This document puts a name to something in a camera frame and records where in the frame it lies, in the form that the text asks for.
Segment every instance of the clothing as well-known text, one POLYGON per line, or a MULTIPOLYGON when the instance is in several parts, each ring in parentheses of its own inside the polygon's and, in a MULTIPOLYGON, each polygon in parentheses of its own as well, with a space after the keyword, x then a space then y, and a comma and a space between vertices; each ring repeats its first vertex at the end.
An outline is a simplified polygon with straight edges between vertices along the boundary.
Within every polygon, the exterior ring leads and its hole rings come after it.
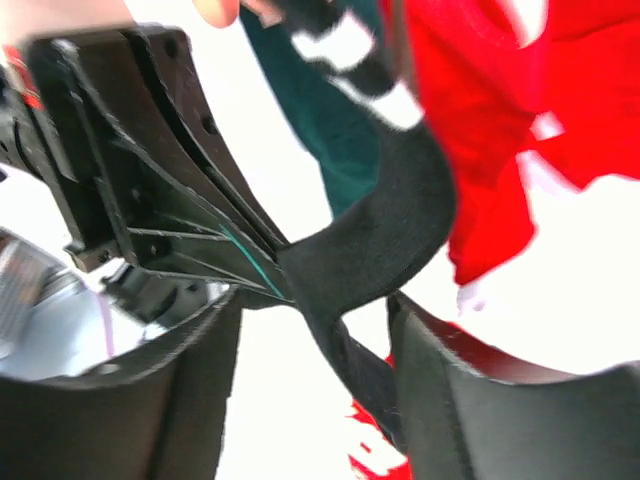
MULTIPOLYGON (((380 38, 374 0, 349 0, 380 38)), ((367 115, 291 46, 281 26, 264 28, 243 8, 240 18, 265 76, 294 132, 320 165, 334 217, 368 194, 378 179, 378 140, 367 115)))
MULTIPOLYGON (((390 4, 381 0, 388 25, 390 4)), ((518 153, 538 150, 578 188, 640 175, 640 3, 552 0, 548 15, 521 47, 495 0, 407 0, 420 98, 457 182, 450 258, 460 285, 533 238, 518 153), (535 138, 546 112, 562 134, 535 138)))

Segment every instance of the black and white striped fabric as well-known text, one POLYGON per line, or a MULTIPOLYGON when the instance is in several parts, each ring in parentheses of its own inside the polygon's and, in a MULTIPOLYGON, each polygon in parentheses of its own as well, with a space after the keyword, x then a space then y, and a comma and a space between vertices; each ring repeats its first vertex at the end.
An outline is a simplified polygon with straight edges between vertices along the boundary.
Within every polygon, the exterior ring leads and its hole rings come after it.
POLYGON ((354 339, 341 316, 410 280, 446 241, 455 213, 447 161, 387 52, 337 0, 274 0, 302 58, 374 118, 377 187, 315 235, 279 252, 298 306, 343 383, 404 450, 392 369, 354 339))

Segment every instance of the red fabric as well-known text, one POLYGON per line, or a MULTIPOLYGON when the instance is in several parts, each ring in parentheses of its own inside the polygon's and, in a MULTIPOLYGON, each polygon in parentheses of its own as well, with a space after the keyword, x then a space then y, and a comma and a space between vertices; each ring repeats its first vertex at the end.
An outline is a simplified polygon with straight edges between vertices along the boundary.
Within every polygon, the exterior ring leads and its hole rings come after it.
MULTIPOLYGON (((390 0, 380 0, 390 26, 390 0)), ((640 176, 640 2, 551 0, 521 48, 495 0, 407 0, 419 95, 449 155, 459 213, 450 238, 464 285, 509 260, 534 226, 515 155, 538 149, 579 187, 640 176), (531 141, 537 114, 566 134, 531 141)))

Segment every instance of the black metal bracket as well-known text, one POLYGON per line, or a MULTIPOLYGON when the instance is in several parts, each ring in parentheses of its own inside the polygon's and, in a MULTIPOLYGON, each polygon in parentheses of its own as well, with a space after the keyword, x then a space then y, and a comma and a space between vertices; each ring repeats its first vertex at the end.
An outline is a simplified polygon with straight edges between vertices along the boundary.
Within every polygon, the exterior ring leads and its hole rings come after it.
POLYGON ((216 130, 182 31, 37 38, 9 60, 5 161, 47 183, 79 268, 118 256, 293 303, 275 262, 286 239, 216 130))

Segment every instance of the green fabric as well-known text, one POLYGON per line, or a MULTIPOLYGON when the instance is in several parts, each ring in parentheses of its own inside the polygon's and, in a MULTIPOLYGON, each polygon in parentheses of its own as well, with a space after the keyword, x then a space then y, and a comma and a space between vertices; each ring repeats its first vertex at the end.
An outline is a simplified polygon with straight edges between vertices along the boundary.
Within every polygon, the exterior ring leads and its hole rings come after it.
MULTIPOLYGON (((378 36, 376 0, 346 0, 378 36)), ((263 28, 242 9, 240 18, 271 88, 296 135, 316 158, 334 217, 373 189, 379 145, 373 125, 333 85, 305 63, 280 26, 263 28)))

